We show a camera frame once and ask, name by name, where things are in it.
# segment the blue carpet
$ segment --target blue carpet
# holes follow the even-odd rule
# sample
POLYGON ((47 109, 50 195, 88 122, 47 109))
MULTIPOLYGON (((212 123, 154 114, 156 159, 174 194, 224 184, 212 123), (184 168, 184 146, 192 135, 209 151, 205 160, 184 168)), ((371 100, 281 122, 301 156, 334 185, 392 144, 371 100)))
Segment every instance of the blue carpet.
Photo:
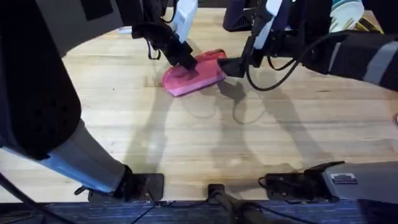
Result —
MULTIPOLYGON (((178 202, 186 205, 191 202, 178 202)), ((291 216, 299 217, 315 223, 335 224, 368 224, 395 223, 398 220, 398 205, 370 201, 346 200, 337 203, 314 203, 306 205, 290 205, 285 202, 261 201, 257 202, 267 208, 291 216)), ((151 208, 148 203, 52 203, 47 205, 53 212, 76 223, 131 223, 140 214, 151 208)), ((0 205, 1 210, 8 207, 8 212, 16 211, 16 205, 0 205)), ((264 211, 269 218, 281 217, 264 211)), ((226 211, 213 205, 202 205, 195 208, 161 208, 151 210, 138 221, 140 223, 227 223, 226 211)), ((56 223, 47 220, 45 223, 56 223)))

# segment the wooden tabletop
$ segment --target wooden tabletop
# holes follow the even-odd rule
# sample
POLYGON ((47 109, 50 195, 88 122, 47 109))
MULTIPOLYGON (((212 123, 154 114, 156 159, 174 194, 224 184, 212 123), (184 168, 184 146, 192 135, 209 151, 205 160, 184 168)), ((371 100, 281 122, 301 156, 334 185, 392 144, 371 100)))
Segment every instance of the wooden tabletop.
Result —
MULTIPOLYGON (((223 30, 224 9, 199 9, 189 35, 194 55, 242 52, 247 32, 223 30)), ((165 200, 202 200, 221 183, 237 198, 265 199, 257 179, 329 161, 398 160, 398 94, 298 67, 278 89, 253 90, 246 79, 173 98, 161 86, 170 65, 147 59, 144 40, 110 32, 63 59, 80 96, 88 130, 133 172, 165 175, 165 200)), ((282 65, 286 60, 275 60, 282 65)), ((252 69, 268 86, 284 72, 252 69)), ((39 202, 86 201, 79 183, 0 151, 0 171, 39 202)), ((0 190, 0 202, 17 202, 0 190)))

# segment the pink cloth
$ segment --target pink cloth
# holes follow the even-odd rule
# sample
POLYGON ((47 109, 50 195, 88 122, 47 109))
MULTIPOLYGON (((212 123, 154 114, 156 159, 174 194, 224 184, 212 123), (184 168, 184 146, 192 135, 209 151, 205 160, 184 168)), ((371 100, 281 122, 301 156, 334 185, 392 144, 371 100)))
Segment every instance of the pink cloth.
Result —
POLYGON ((218 66, 219 58, 226 58, 221 49, 196 56, 198 64, 194 70, 180 65, 168 69, 162 79, 163 87, 173 96, 182 96, 224 80, 226 75, 218 66))

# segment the wire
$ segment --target wire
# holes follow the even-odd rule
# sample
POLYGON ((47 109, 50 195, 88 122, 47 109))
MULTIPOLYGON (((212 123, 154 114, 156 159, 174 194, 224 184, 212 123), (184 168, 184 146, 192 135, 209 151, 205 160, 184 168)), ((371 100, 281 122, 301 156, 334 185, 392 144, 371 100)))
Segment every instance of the wire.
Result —
POLYGON ((263 183, 262 183, 262 181, 265 180, 265 179, 266 179, 266 177, 260 177, 259 180, 258 180, 258 183, 259 183, 259 185, 260 185, 262 188, 264 188, 264 189, 267 190, 267 189, 268 189, 268 186, 267 186, 266 184, 263 184, 263 183))
POLYGON ((280 68, 275 68, 274 64, 272 63, 271 57, 268 56, 267 57, 268 60, 268 64, 269 66, 274 69, 275 71, 282 71, 285 70, 287 67, 291 66, 293 64, 293 62, 295 61, 294 59, 290 60, 289 62, 287 62, 284 66, 280 67, 280 68))
POLYGON ((152 209, 154 209, 157 206, 157 204, 154 204, 154 206, 152 206, 151 208, 149 208, 148 210, 146 210, 144 213, 142 213, 140 216, 138 216, 131 224, 135 224, 137 223, 141 218, 143 218, 146 214, 148 214, 148 212, 150 212, 152 209))
POLYGON ((236 110, 238 109, 238 104, 234 103, 233 109, 232 109, 232 118, 238 123, 238 124, 253 124, 256 121, 258 121, 267 111, 263 110, 259 116, 256 118, 252 119, 251 121, 241 121, 237 116, 236 116, 236 110))
POLYGON ((161 20, 165 23, 171 23, 174 20, 175 14, 177 12, 177 2, 178 0, 173 0, 173 16, 169 21, 164 20, 163 18, 161 18, 161 20))
POLYGON ((149 60, 160 60, 160 57, 162 56, 162 52, 160 50, 157 50, 157 57, 156 58, 152 57, 152 49, 150 48, 150 43, 147 39, 145 39, 145 41, 147 42, 147 46, 148 46, 149 60))
POLYGON ((275 215, 278 215, 278 216, 280 216, 280 217, 289 218, 289 219, 294 220, 294 221, 298 221, 298 222, 302 222, 302 223, 307 223, 307 224, 317 224, 317 223, 315 223, 315 222, 311 222, 311 221, 308 221, 308 220, 304 220, 304 219, 297 218, 297 217, 294 217, 294 216, 291 216, 291 215, 286 215, 286 214, 284 214, 284 213, 277 212, 277 211, 275 211, 275 210, 272 210, 272 209, 270 209, 270 208, 264 207, 264 206, 262 206, 262 205, 258 205, 258 208, 260 208, 260 210, 264 209, 265 211, 271 212, 271 213, 273 213, 273 214, 275 214, 275 215))
POLYGON ((249 81, 250 85, 251 85, 255 90, 258 90, 258 91, 270 91, 270 90, 273 90, 273 89, 279 87, 281 84, 283 84, 283 82, 285 82, 286 79, 288 79, 288 77, 290 77, 290 75, 294 72, 294 70, 295 70, 295 69, 297 68, 297 66, 301 63, 301 61, 304 59, 304 57, 305 57, 311 50, 313 50, 318 44, 320 44, 320 43, 324 42, 325 40, 328 40, 328 39, 330 39, 330 38, 332 38, 332 37, 342 37, 342 36, 346 36, 346 35, 349 35, 349 34, 345 33, 344 31, 335 32, 335 33, 332 33, 332 34, 324 35, 323 37, 321 37, 321 38, 319 38, 318 40, 314 41, 314 43, 312 43, 311 45, 309 45, 309 46, 303 51, 303 53, 298 57, 298 59, 295 61, 295 63, 294 63, 293 66, 290 68, 290 70, 286 73, 286 75, 285 75, 279 82, 277 82, 276 84, 274 84, 274 85, 272 85, 272 86, 269 86, 269 87, 267 87, 267 88, 258 87, 258 86, 253 82, 253 80, 251 79, 251 76, 250 76, 250 71, 249 71, 249 67, 250 67, 249 58, 250 58, 250 57, 246 57, 246 58, 245 58, 245 61, 246 61, 246 75, 247 75, 247 77, 248 77, 248 81, 249 81))
POLYGON ((63 218, 47 208, 39 205, 38 203, 34 202, 31 198, 29 198, 26 194, 24 194, 22 191, 20 191, 13 183, 11 183, 3 174, 0 172, 0 185, 4 187, 8 192, 10 192, 13 196, 24 202, 26 205, 29 207, 38 210, 39 212, 43 213, 43 215, 48 216, 50 218, 53 218, 54 220, 57 220, 62 223, 66 224, 75 224, 74 222, 71 222, 67 220, 66 218, 63 218))

